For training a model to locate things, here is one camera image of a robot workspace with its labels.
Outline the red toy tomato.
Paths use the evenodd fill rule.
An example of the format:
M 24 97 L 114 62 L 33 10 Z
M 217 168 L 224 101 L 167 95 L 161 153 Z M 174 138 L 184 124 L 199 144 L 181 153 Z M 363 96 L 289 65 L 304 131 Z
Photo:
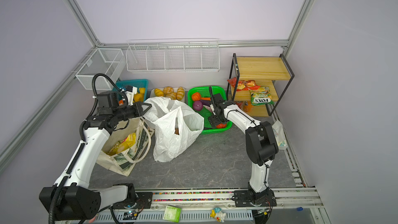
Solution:
M 221 124 L 219 124 L 219 125 L 216 126 L 216 129 L 224 129 L 224 128 L 227 127 L 227 125 L 228 125 L 227 123 L 226 123 L 226 124 L 222 124 L 222 123 L 221 123 Z

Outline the yellow chips bag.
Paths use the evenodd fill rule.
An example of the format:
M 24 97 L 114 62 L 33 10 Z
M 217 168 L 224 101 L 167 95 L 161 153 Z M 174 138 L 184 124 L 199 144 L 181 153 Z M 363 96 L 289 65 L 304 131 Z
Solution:
M 136 144 L 136 133 L 129 134 L 124 140 L 118 141 L 107 153 L 109 156 L 119 154 Z

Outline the beige canvas tote bag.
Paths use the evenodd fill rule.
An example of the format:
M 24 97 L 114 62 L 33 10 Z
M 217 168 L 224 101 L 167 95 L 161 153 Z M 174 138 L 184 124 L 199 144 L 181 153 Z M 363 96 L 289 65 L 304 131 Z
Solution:
M 132 133 L 136 133 L 136 144 L 133 147 L 113 156 L 107 154 L 118 141 Z M 143 117 L 119 122 L 100 151 L 96 164 L 117 174 L 129 176 L 148 154 L 153 134 L 154 129 L 145 123 Z

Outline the white plastic grocery bag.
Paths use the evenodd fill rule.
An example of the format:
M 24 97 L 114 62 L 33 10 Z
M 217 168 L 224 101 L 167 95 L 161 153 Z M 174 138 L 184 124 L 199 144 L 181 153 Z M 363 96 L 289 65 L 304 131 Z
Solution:
M 186 103 L 167 97 L 151 97 L 144 115 L 154 128 L 153 157 L 157 162 L 170 162 L 186 151 L 204 130 L 204 118 Z

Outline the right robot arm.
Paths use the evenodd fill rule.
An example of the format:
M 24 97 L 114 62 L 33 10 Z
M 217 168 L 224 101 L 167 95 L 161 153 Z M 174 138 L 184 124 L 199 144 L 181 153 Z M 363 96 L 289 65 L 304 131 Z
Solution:
M 208 121 L 212 128 L 232 122 L 245 135 L 246 153 L 251 160 L 251 177 L 248 189 L 236 190 L 232 197 L 237 207 L 272 208 L 276 206 L 275 194 L 268 184 L 269 171 L 279 152 L 272 125 L 250 117 L 233 101 L 214 94 L 209 87 L 212 115 Z

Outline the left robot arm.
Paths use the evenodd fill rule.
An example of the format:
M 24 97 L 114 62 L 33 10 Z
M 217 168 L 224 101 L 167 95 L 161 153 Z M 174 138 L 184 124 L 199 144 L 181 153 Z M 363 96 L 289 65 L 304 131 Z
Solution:
M 89 220 L 100 210 L 118 203 L 134 206 L 137 195 L 133 184 L 119 184 L 105 189 L 91 190 L 90 178 L 94 165 L 121 121 L 144 116 L 150 103 L 129 103 L 124 91 L 98 93 L 93 86 L 94 106 L 80 124 L 79 145 L 70 162 L 53 186 L 45 187 L 39 199 L 48 212 L 48 222 L 63 220 Z

